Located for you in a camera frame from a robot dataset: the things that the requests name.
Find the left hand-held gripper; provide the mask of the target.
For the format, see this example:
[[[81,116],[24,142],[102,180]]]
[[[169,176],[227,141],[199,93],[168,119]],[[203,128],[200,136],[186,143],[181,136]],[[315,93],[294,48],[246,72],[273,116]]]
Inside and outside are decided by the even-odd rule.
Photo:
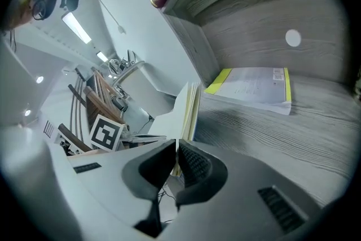
[[[90,132],[90,142],[93,146],[105,151],[116,151],[121,133],[126,126],[112,121],[102,115],[97,115]]]

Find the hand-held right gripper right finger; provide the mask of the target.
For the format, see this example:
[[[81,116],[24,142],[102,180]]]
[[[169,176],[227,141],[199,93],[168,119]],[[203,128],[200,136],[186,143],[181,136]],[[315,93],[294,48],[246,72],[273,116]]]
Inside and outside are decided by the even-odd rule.
[[[176,194],[177,210],[191,207],[214,207],[219,193],[228,179],[228,168],[219,147],[181,139],[178,165],[182,171],[184,188]]]

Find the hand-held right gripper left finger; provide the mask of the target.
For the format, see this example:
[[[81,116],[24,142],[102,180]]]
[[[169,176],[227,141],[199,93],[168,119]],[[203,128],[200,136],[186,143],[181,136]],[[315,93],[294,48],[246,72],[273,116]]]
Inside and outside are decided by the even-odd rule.
[[[173,170],[176,161],[176,140],[170,139],[149,152],[128,161],[122,170],[122,180],[138,199],[151,202],[146,218],[134,227],[151,236],[162,232],[158,194]]]

